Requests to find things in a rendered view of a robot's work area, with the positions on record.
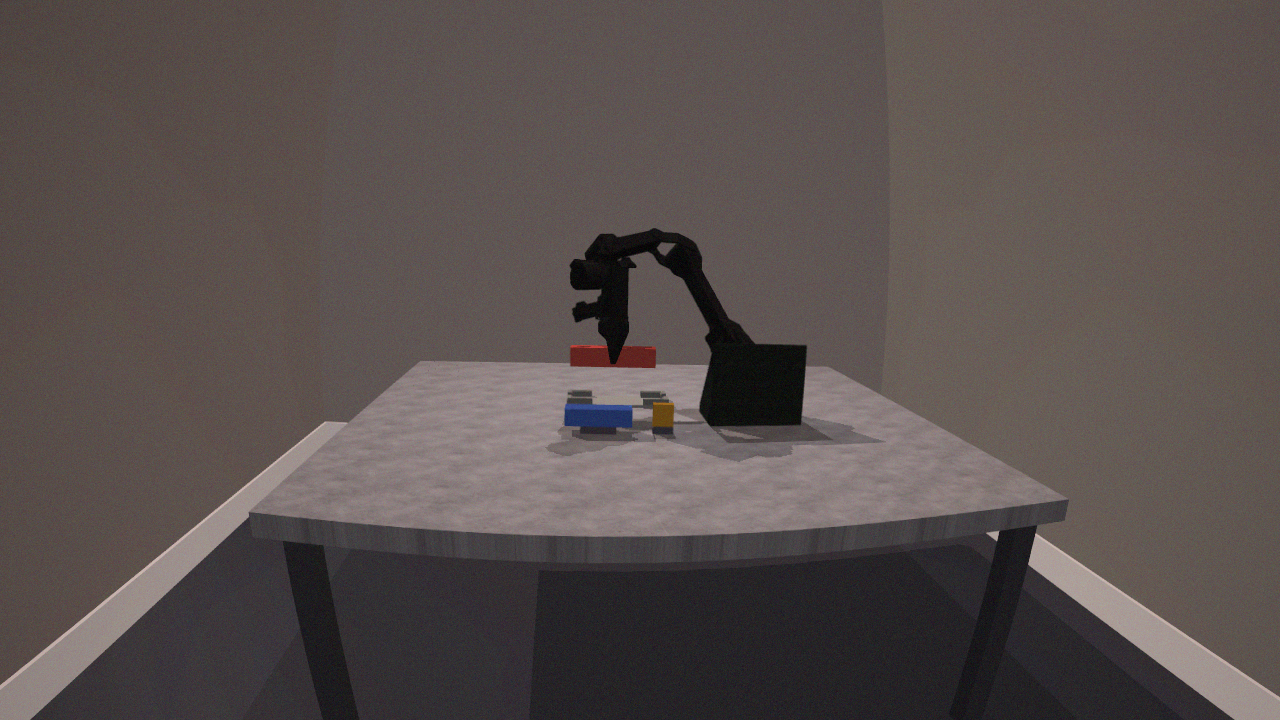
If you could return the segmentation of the orange rectangular block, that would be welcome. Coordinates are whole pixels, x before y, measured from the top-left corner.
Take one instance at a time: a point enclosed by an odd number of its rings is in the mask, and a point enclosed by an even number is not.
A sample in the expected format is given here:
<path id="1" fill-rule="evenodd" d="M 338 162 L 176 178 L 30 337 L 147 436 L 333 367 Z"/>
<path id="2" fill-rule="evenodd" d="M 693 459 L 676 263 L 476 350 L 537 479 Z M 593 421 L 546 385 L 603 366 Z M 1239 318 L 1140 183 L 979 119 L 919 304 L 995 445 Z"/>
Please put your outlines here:
<path id="1" fill-rule="evenodd" d="M 673 427 L 675 404 L 653 404 L 653 427 Z"/>

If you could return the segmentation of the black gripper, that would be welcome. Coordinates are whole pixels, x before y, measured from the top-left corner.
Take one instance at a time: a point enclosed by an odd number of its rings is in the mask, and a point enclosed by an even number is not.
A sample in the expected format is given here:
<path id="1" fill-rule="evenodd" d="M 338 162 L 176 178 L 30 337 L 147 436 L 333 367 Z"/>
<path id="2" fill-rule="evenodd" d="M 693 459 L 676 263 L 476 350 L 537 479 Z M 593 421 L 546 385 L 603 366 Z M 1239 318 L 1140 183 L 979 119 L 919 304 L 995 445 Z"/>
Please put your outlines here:
<path id="1" fill-rule="evenodd" d="M 628 334 L 628 290 L 602 290 L 598 332 L 605 338 L 611 364 L 616 364 Z"/>

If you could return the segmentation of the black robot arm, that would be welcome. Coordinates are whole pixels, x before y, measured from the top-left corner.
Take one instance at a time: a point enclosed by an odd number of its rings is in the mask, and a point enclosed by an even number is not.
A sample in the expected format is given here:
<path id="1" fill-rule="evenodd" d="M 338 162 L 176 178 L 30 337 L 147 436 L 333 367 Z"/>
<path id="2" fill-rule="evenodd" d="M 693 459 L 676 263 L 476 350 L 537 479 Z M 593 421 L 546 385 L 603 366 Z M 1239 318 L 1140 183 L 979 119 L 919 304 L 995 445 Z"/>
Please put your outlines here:
<path id="1" fill-rule="evenodd" d="M 657 249 L 662 242 L 675 243 L 666 256 Z M 701 252 L 698 245 L 684 234 L 662 232 L 657 228 L 623 237 L 599 234 L 584 252 L 586 260 L 573 259 L 570 264 L 570 283 L 573 290 L 628 290 L 628 268 L 637 266 L 628 256 L 641 252 L 652 252 L 660 265 L 684 278 L 709 327 L 705 338 L 710 352 L 714 343 L 755 345 L 739 323 L 726 315 L 707 275 L 701 272 Z M 602 320 L 602 296 L 591 304 L 580 302 L 572 310 L 575 322 L 591 316 L 595 319 L 599 316 L 598 320 Z"/>

